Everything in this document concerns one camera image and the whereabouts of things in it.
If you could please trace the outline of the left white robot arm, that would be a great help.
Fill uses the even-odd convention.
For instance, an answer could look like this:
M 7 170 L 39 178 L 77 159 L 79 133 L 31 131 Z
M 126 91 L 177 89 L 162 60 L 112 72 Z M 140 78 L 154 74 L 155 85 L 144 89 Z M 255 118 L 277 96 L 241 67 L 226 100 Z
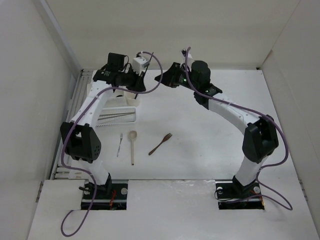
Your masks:
M 98 118 L 116 87 L 138 93 L 146 91 L 144 70 L 150 62 L 137 55 L 126 69 L 124 60 L 123 54 L 108 54 L 107 63 L 93 75 L 91 89 L 79 111 L 70 122 L 60 126 L 64 152 L 79 162 L 79 167 L 71 169 L 87 173 L 89 183 L 84 190 L 103 199 L 111 195 L 112 179 L 99 159 L 102 144 L 95 132 Z

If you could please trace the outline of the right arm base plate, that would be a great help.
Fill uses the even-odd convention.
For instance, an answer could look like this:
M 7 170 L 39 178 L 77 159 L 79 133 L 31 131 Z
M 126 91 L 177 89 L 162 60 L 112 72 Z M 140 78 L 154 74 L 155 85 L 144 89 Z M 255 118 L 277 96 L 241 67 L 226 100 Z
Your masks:
M 215 180 L 214 196 L 218 200 L 219 210 L 264 210 L 261 189 L 253 182 L 247 189 L 238 193 L 231 179 Z

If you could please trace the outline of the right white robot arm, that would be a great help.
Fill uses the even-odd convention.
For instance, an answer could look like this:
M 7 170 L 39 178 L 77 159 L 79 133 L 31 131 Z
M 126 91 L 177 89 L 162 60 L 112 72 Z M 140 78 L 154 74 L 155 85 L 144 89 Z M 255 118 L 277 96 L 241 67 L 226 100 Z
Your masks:
M 191 69 L 174 62 L 166 72 L 154 79 L 170 88 L 183 86 L 193 90 L 194 98 L 201 106 L 226 119 L 243 134 L 244 158 L 241 166 L 232 182 L 218 187 L 217 192 L 224 199 L 246 198 L 261 166 L 279 146 L 273 118 L 264 119 L 235 107 L 222 90 L 211 83 L 208 64 L 201 60 L 194 61 Z

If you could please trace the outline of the beige wooden spoon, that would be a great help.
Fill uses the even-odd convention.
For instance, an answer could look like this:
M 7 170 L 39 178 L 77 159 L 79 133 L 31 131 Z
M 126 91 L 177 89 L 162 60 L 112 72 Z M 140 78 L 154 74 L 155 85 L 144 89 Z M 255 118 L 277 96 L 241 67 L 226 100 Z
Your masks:
M 131 156 L 131 165 L 135 164 L 135 140 L 137 139 L 137 132 L 132 130 L 128 134 L 128 138 L 130 140 L 130 156 Z

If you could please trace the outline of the small silver fork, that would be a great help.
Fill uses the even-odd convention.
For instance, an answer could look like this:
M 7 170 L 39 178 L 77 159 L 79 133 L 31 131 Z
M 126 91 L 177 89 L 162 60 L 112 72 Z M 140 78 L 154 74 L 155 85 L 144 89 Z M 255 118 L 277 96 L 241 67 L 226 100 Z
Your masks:
M 122 141 L 123 141 L 123 133 L 120 134 L 119 145 L 118 145 L 117 154 L 116 154 L 117 158 L 119 157 L 119 154 L 120 154 Z

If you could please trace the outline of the black chopstick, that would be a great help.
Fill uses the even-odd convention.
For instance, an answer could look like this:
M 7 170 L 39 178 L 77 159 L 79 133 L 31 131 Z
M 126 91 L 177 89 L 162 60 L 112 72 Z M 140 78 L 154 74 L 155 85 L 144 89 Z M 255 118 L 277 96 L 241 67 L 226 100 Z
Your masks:
M 152 58 L 153 58 L 153 56 L 151 55 L 151 57 L 150 57 L 149 60 L 148 60 L 148 61 L 149 61 L 149 62 L 148 62 L 148 65 L 147 65 L 147 67 L 145 68 L 143 77 L 145 77 L 145 75 L 146 75 L 146 73 L 147 73 L 147 71 L 148 71 L 148 68 L 149 68 L 149 66 L 150 66 L 150 64 L 151 64 Z M 138 95 L 139 95 L 139 94 L 136 94 L 136 95 L 135 95 L 135 97 L 134 97 L 135 100 L 138 98 Z

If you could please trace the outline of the brown wooden fork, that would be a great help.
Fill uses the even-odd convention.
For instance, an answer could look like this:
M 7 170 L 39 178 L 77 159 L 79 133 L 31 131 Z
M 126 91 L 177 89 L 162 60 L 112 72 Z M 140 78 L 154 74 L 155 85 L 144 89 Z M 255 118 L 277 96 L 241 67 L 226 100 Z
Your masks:
M 163 137 L 162 141 L 161 141 L 154 149 L 152 149 L 152 150 L 148 153 L 148 155 L 149 155 L 149 156 L 152 155 L 163 143 L 165 143 L 166 141 L 168 141 L 172 136 L 173 136 L 173 135 L 172 135 L 171 133 L 166 134 L 166 135 Z

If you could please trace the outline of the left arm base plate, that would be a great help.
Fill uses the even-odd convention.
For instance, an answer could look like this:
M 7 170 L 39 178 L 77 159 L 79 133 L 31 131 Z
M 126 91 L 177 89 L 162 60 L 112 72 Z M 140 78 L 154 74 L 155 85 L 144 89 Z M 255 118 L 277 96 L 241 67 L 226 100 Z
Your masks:
M 126 210 L 128 185 L 128 180 L 112 180 L 110 193 L 97 191 L 91 210 Z M 85 182 L 84 187 L 79 187 L 83 191 L 81 210 L 89 208 L 94 193 L 93 187 L 94 185 L 88 181 Z

